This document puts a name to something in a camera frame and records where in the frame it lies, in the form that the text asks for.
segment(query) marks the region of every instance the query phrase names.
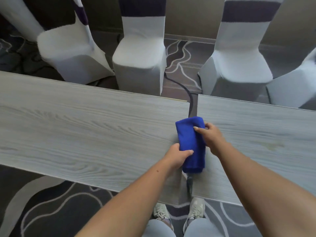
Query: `person's right hand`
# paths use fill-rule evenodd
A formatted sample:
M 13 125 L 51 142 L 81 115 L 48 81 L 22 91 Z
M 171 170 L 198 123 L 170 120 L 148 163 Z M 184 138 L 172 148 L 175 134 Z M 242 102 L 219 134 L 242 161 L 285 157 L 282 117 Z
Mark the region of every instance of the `person's right hand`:
M 194 130 L 203 135 L 206 145 L 211 149 L 213 155 L 218 157 L 220 155 L 219 146 L 226 143 L 226 140 L 219 128 L 217 128 L 212 123 L 205 123 L 205 127 L 207 129 L 198 128 L 195 126 Z

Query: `pant leg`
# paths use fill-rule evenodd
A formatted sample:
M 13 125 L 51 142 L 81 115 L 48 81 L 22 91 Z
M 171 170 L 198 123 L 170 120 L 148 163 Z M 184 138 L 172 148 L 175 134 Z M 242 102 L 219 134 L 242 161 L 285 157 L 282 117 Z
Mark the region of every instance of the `pant leg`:
M 189 224 L 184 237 L 223 237 L 223 235 L 211 221 L 200 218 Z
M 143 237 L 176 237 L 169 226 L 160 220 L 150 220 Z

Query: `patterned carpet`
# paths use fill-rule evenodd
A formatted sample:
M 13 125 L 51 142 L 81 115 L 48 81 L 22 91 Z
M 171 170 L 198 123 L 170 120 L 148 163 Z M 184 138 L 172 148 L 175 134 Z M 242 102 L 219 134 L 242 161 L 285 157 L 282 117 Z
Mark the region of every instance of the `patterned carpet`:
M 120 34 L 95 31 L 93 37 L 105 51 L 110 66 L 111 57 L 122 38 Z M 167 69 L 162 96 L 190 102 L 189 116 L 197 113 L 197 95 L 201 93 L 198 70 L 211 56 L 214 45 L 165 39 Z M 45 63 L 35 43 L 14 33 L 0 39 L 0 70 L 63 80 Z M 274 77 L 296 68 L 302 57 L 291 57 L 262 49 Z M 106 77 L 89 85 L 118 89 L 115 77 Z M 266 91 L 258 102 L 269 103 Z M 116 193 L 46 177 L 23 170 L 0 166 L 0 236 L 74 236 L 83 225 Z M 177 237 L 183 236 L 182 226 L 189 212 L 189 203 L 180 208 L 168 206 Z M 261 236 L 255 224 L 241 206 L 208 200 L 205 217 L 210 219 L 225 237 Z

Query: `person's left hand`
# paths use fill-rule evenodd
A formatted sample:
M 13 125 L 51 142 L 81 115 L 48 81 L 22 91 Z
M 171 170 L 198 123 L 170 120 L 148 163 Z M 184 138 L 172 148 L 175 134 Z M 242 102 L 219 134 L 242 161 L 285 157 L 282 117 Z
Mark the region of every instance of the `person's left hand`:
M 162 159 L 162 161 L 165 161 L 171 167 L 172 171 L 179 169 L 185 159 L 194 152 L 193 150 L 180 151 L 179 148 L 179 143 L 173 144 Z

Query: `blue cloth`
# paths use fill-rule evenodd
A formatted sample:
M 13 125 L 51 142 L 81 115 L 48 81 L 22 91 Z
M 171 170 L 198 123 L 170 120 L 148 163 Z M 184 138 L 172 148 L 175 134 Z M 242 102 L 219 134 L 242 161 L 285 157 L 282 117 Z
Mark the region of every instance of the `blue cloth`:
M 205 128 L 203 119 L 192 117 L 176 122 L 180 151 L 194 150 L 182 166 L 184 173 L 201 173 L 205 168 L 205 142 L 203 136 L 193 129 L 194 126 Z

